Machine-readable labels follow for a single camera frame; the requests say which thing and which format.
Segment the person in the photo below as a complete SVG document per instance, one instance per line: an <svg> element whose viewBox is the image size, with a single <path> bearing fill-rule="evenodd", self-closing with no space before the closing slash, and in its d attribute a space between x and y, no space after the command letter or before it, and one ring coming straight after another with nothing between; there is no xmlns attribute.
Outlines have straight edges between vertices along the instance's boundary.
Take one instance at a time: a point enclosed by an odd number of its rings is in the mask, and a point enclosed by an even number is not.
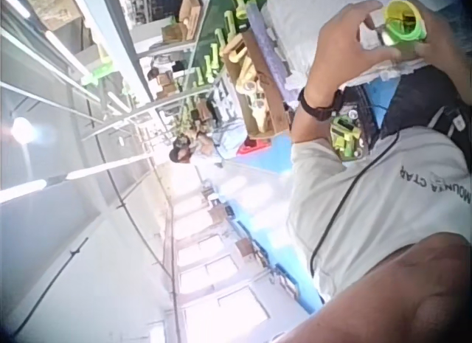
<svg viewBox="0 0 472 343"><path fill-rule="evenodd" d="M431 83L445 83L439 93L418 88L440 101L416 108L419 91L397 90L383 139L349 167L330 141L336 91L377 63L401 60L401 51L358 41L379 1L347 5L319 33L291 131L288 231L327 304L281 342L439 342L470 317L471 62L449 25L412 2L428 33L414 50L432 65L424 68ZM410 96L412 108L399 106Z"/></svg>
<svg viewBox="0 0 472 343"><path fill-rule="evenodd" d="M192 140L187 145L174 145L169 153L169 159L182 164L216 164L236 157L243 143L249 142L246 125L242 119L235 119L217 130L212 137L199 131L188 131L187 136Z"/></svg>

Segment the red object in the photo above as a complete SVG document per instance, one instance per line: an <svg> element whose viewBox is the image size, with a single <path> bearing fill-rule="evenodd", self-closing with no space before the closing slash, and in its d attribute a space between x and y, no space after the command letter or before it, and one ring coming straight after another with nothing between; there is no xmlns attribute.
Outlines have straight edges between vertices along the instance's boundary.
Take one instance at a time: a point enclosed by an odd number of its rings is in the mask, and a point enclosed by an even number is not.
<svg viewBox="0 0 472 343"><path fill-rule="evenodd" d="M267 141L267 140L256 140L255 142L256 142L255 146L252 146L252 147L251 146L246 146L245 144L242 144L240 146L240 148L238 149L237 154L238 155L247 155L248 153L253 153L255 151L268 149L269 147L272 146L270 140L269 141Z"/></svg>

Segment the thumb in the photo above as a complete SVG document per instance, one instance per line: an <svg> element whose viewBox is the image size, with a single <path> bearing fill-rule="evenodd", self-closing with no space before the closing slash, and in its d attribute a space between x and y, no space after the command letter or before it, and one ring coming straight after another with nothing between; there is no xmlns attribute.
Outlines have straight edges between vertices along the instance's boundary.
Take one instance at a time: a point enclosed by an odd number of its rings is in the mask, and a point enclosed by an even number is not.
<svg viewBox="0 0 472 343"><path fill-rule="evenodd" d="M414 51L416 52L416 54L423 58L428 55L430 48L431 47L427 43L416 42L414 44Z"/></svg>
<svg viewBox="0 0 472 343"><path fill-rule="evenodd" d="M401 59L401 52L393 46L380 46L367 51L367 56L372 65L381 63L385 60L397 61Z"/></svg>

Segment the person's right hand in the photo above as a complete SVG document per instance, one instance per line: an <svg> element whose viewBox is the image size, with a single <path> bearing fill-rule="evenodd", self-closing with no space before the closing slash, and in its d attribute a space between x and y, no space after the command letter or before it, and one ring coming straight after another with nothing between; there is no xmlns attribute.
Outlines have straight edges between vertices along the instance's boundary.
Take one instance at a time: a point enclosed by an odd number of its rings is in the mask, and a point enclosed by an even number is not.
<svg viewBox="0 0 472 343"><path fill-rule="evenodd" d="M420 11L426 26L425 42L415 43L415 52L424 58L426 63L447 73L453 65L452 62L460 56L460 49L456 45L449 23L420 1L409 1Z"/></svg>

